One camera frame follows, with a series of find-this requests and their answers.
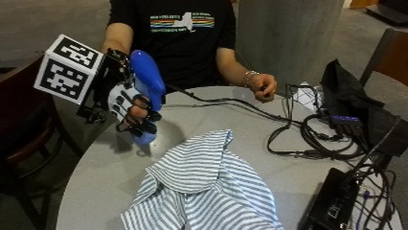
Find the gray wall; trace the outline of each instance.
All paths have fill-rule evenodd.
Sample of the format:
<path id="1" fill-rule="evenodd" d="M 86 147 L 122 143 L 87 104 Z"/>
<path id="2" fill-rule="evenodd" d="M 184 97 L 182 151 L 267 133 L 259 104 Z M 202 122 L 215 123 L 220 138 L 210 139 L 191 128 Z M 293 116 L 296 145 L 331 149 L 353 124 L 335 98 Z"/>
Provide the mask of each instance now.
<path id="1" fill-rule="evenodd" d="M 284 84 L 317 84 L 344 0 L 239 0 L 236 59 Z"/>

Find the brown chair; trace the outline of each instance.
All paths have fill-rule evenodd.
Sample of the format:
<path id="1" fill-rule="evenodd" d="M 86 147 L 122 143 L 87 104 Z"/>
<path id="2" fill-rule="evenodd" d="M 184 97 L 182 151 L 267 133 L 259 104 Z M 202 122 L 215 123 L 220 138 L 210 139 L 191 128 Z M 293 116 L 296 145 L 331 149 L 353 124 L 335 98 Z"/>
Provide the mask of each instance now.
<path id="1" fill-rule="evenodd" d="M 38 57 L 26 66 L 0 75 L 0 192 L 16 196 L 37 229 L 45 228 L 46 217 L 33 206 L 24 189 L 24 179 L 28 180 L 29 175 L 38 173 L 53 159 L 61 141 L 65 141 L 78 157 L 82 156 L 82 150 L 61 123 L 53 97 L 33 88 L 41 62 L 42 57 Z M 58 140 L 53 152 L 49 152 L 45 144 L 54 131 Z M 18 165 L 26 164 L 33 157 L 36 163 L 37 158 L 41 161 L 30 164 L 29 170 L 22 172 Z"/>
<path id="2" fill-rule="evenodd" d="M 365 86 L 372 72 L 378 72 L 408 86 L 408 33 L 388 28 L 361 73 Z"/>

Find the striped shirt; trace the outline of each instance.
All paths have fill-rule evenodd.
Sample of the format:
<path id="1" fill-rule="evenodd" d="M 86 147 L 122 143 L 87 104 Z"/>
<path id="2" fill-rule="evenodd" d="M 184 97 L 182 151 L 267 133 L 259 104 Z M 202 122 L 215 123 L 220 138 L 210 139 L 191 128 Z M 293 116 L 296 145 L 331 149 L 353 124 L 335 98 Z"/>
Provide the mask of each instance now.
<path id="1" fill-rule="evenodd" d="M 283 230 L 267 184 L 228 150 L 230 130 L 211 131 L 170 149 L 146 168 L 126 230 Z"/>

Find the shirt sleeve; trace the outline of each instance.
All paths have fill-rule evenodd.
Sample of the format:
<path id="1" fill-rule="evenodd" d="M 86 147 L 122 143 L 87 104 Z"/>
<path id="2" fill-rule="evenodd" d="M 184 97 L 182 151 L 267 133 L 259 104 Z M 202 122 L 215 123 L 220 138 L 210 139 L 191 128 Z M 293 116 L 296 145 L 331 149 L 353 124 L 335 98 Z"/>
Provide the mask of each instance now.
<path id="1" fill-rule="evenodd" d="M 137 4 L 130 0 L 110 0 L 110 21 L 111 23 L 123 23 L 131 28 L 137 24 Z"/>
<path id="2" fill-rule="evenodd" d="M 235 13 L 231 0 L 228 0 L 226 8 L 226 21 L 222 28 L 220 38 L 218 41 L 218 47 L 235 49 Z"/>

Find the bracelet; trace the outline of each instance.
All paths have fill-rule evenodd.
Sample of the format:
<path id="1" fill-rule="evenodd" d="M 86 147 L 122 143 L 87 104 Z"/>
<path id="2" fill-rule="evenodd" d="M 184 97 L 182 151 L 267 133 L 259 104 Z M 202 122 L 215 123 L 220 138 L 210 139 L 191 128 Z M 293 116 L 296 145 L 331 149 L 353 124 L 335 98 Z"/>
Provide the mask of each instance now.
<path id="1" fill-rule="evenodd" d="M 251 88 L 251 79 L 254 75 L 258 75 L 259 73 L 254 70 L 247 71 L 243 75 L 243 87 L 244 88 Z"/>

